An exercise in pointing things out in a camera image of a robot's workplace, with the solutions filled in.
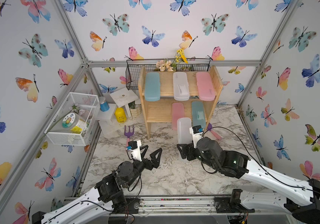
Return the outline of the clear pencil case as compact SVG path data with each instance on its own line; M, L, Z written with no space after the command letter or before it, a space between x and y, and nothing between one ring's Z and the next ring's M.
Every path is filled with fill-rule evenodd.
M176 101L187 101L190 98L188 77L185 72L174 72L173 74L174 99Z
M177 121L178 144L191 144L193 142L190 128L192 121L190 118L180 118Z

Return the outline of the teal pencil case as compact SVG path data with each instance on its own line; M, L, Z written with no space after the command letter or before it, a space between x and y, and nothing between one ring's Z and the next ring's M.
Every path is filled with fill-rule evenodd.
M201 128L206 127L206 116L204 105L201 101L193 101L192 106L192 126L201 126Z
M160 100L160 74L158 72L149 72L146 74L145 82L145 100L154 102Z

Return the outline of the pink pencil case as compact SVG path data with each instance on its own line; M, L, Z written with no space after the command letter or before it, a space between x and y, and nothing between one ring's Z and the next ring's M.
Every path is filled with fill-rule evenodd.
M216 98L216 92L209 72L197 72L196 83L200 100L213 101Z
M177 121L185 117L185 108L183 103L172 103L172 130L177 131Z

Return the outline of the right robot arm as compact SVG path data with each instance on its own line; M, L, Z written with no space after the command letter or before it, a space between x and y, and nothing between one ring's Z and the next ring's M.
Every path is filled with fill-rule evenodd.
M273 193L251 193L236 189L229 206L232 210L277 210L291 214L305 224L320 224L320 181L299 180L267 168L237 151L223 150L219 143L204 137L196 143L177 144L182 157L199 160L213 169L212 174L244 179L264 186Z

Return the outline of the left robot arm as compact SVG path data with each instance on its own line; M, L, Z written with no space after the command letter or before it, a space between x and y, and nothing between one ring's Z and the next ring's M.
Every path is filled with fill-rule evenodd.
M152 152L149 159L144 157L147 150L147 145L138 147L135 152L139 152L139 159L132 156L132 161L121 163L111 174L72 202L48 213L39 211L33 214L32 223L86 224L100 216L124 212L132 202L127 201L123 189L138 184L142 186L141 173L160 165L162 149Z

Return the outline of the purple garden fork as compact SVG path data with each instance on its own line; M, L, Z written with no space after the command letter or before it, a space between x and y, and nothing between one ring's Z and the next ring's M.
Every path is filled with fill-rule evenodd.
M126 146L129 146L130 138L134 135L135 127L134 126L124 126L124 135L127 138Z

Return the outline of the purple pink garden trowel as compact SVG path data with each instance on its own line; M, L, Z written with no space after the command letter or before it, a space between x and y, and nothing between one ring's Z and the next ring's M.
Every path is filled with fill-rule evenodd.
M209 123L208 126L207 126L207 130L208 130L209 132L211 132L211 134L212 134L217 140L221 141L221 140L222 140L222 137L221 137L218 133L216 133L214 130L212 130L212 128L213 128L213 126L211 125L211 123Z

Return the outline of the yellow bottle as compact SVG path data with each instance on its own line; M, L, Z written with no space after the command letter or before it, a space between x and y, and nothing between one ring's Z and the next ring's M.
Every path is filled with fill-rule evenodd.
M118 123L125 123L127 121L125 110L122 107L117 108L114 114Z

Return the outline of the small potted plant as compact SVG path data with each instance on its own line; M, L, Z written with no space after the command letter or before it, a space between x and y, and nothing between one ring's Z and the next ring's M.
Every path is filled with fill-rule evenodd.
M133 101L128 104L130 108L130 113L132 117L138 117L142 113L142 106L141 104L136 104L136 101Z

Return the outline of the white small stool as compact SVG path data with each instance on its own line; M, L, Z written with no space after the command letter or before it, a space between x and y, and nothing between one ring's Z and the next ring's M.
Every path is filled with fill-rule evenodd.
M128 118L132 117L129 103L139 99L139 97L134 91L128 90L127 88L123 88L111 93L110 97L113 99L118 108L124 107L126 109L126 114L128 115Z

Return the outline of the blue tin can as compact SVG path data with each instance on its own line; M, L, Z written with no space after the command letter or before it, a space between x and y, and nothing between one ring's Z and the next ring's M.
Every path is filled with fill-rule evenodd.
M102 112L106 112L110 109L110 106L105 97L99 97L99 105Z

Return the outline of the clear jar colourful lid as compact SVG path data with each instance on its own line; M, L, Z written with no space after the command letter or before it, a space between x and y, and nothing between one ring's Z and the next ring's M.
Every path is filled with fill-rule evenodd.
M62 120L62 128L71 133L81 134L86 127L86 121L76 113L69 113Z

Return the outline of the artificial flower bunch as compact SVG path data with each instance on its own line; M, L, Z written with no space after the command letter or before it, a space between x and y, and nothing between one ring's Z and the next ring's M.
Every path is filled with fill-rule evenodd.
M164 59L158 61L155 65L155 71L177 71L181 63L188 64L188 59L185 56L184 49L177 50L173 59Z

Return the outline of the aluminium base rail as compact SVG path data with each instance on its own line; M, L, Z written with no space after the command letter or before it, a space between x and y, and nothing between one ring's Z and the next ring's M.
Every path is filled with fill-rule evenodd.
M86 218L105 214L156 214L156 213L260 213L291 214L290 201L278 193L252 193L236 189L230 195L184 197L125 197L107 202L89 195L80 197L53 211L67 218Z

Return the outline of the white mesh wall basket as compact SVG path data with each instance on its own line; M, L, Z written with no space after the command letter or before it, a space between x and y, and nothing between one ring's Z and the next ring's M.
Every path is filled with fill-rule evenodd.
M55 145L86 146L100 112L99 97L70 92L44 134Z

